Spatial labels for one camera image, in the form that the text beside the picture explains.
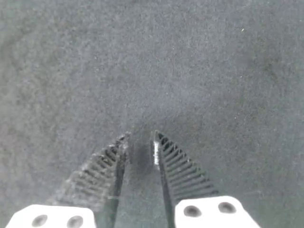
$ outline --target gray carpet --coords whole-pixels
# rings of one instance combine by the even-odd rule
[[[0,226],[133,133],[116,227],[165,227],[166,133],[265,228],[304,227],[304,2],[0,0]]]

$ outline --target screw hole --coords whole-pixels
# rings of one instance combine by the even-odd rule
[[[48,219],[47,215],[39,215],[36,218],[34,218],[32,222],[32,227],[41,227],[43,226]]]
[[[218,209],[220,212],[222,213],[226,213],[226,214],[233,214],[236,213],[236,208],[228,202],[222,202],[218,205]]]
[[[199,217],[201,216],[201,211],[195,206],[187,206],[184,209],[184,214],[188,217]]]
[[[81,216],[73,216],[67,222],[67,228],[80,228],[84,222],[84,219]]]

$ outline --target gray fabric surface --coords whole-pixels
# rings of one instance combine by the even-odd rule
[[[116,227],[165,227],[159,129],[262,227],[304,225],[304,3],[0,0],[0,226],[129,130]]]

